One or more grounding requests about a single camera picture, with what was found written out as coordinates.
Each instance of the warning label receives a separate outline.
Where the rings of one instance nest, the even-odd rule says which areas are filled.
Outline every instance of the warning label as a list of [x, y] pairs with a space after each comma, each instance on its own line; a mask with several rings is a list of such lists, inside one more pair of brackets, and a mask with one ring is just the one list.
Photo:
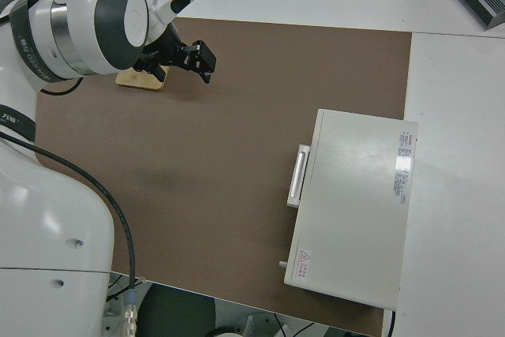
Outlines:
[[297, 253], [297, 263], [295, 264], [294, 278], [298, 280], [307, 280], [309, 275], [310, 250], [299, 249]]

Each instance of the white box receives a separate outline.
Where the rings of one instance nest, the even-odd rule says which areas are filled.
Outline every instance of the white box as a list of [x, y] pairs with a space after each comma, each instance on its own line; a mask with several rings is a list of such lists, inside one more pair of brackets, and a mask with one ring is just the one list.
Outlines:
[[319, 110], [284, 283], [396, 310], [416, 135]]

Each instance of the white device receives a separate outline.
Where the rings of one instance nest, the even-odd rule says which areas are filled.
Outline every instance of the white device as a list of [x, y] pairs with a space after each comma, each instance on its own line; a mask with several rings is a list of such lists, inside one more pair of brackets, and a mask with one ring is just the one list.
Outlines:
[[285, 283], [396, 310], [416, 135], [413, 122], [319, 110]]
[[[35, 140], [47, 82], [135, 65], [154, 73], [162, 61], [208, 81], [203, 45], [186, 51], [171, 24], [192, 1], [0, 0], [1, 335], [101, 335], [114, 244], [110, 213], [93, 191], [5, 139]], [[135, 299], [125, 298], [122, 335], [131, 336]]]

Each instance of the screw hole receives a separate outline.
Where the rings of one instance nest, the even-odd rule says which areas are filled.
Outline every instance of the screw hole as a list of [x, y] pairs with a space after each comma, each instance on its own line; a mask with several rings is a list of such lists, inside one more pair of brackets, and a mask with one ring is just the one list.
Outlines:
[[51, 280], [50, 284], [53, 288], [61, 288], [65, 284], [61, 279]]
[[71, 249], [79, 249], [84, 245], [84, 241], [77, 240], [76, 238], [71, 238], [69, 240], [66, 240], [66, 245], [71, 248]]

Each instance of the cable connector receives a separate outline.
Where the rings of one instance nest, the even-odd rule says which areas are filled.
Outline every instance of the cable connector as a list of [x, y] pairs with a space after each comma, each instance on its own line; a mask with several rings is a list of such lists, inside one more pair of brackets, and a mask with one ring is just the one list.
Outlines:
[[125, 293], [125, 308], [123, 312], [122, 337], [134, 337], [137, 333], [137, 292], [134, 289]]

